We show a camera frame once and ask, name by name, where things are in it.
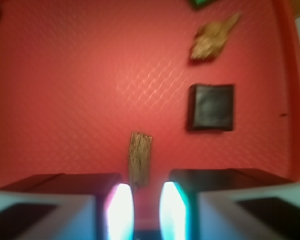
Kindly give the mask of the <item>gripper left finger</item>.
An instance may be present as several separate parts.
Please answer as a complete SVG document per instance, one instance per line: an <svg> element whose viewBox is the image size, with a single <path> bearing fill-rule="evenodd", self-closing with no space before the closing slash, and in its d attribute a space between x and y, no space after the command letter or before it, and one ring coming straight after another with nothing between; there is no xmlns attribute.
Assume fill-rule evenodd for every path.
<svg viewBox="0 0 300 240"><path fill-rule="evenodd" d="M131 187L118 173L36 174L0 187L0 240L131 240Z"/></svg>

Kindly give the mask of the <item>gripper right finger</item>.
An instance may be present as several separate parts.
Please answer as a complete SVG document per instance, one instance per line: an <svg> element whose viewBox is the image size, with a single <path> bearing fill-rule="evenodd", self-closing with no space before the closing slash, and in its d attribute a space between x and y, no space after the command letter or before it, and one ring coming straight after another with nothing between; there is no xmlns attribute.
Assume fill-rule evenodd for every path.
<svg viewBox="0 0 300 240"><path fill-rule="evenodd" d="M173 169L159 224L164 240L300 240L300 181L256 168Z"/></svg>

